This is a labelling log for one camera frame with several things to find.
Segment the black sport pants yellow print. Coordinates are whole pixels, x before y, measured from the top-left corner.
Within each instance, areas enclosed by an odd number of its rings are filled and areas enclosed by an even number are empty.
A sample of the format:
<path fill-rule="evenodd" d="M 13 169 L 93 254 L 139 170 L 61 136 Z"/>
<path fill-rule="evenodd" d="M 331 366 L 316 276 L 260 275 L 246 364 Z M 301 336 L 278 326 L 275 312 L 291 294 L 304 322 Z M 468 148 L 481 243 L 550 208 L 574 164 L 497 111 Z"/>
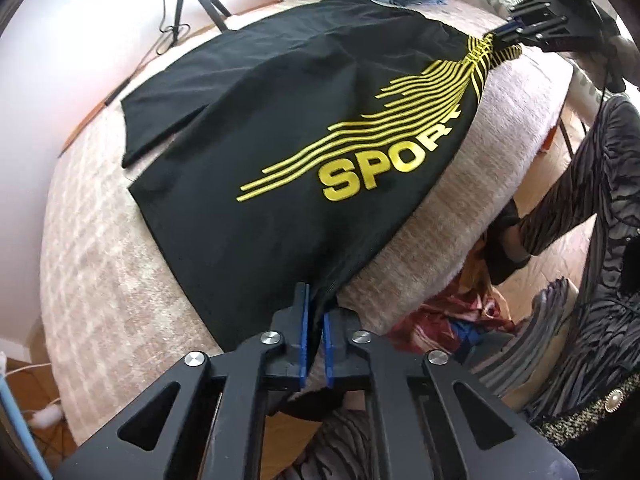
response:
<path fill-rule="evenodd" d="M 393 238 L 520 57 L 422 13 L 321 0 L 204 42 L 122 100 L 152 237 L 218 347 L 309 287 L 309 321 Z"/>

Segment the beige plaid blanket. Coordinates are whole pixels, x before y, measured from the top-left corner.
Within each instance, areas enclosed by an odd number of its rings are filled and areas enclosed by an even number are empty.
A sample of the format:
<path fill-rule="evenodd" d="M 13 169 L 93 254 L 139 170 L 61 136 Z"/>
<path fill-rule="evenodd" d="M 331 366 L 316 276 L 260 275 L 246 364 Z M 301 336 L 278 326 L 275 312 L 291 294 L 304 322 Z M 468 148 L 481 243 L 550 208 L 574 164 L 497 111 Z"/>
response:
<path fill-rule="evenodd" d="M 385 333 L 441 292 L 518 189 L 558 120 L 573 69 L 525 48 L 493 70 L 456 157 L 416 212 L 338 299 Z M 190 350 L 219 348 L 171 274 L 122 168 L 113 104 L 58 159 L 40 257 L 41 317 L 70 433 L 84 442 Z"/>

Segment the red patterned cloth on floor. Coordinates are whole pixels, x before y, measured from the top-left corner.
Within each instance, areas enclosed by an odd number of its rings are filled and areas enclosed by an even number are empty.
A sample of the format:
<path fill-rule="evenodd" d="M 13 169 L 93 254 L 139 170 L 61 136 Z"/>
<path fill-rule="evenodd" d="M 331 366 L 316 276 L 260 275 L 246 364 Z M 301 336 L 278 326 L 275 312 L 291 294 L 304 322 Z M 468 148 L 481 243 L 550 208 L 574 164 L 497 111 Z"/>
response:
<path fill-rule="evenodd" d="M 516 331 L 508 303 L 491 284 L 484 246 L 484 240 L 476 242 L 451 282 L 387 332 L 386 338 L 396 349 L 413 353 L 444 350 L 460 356 L 489 333 Z"/>

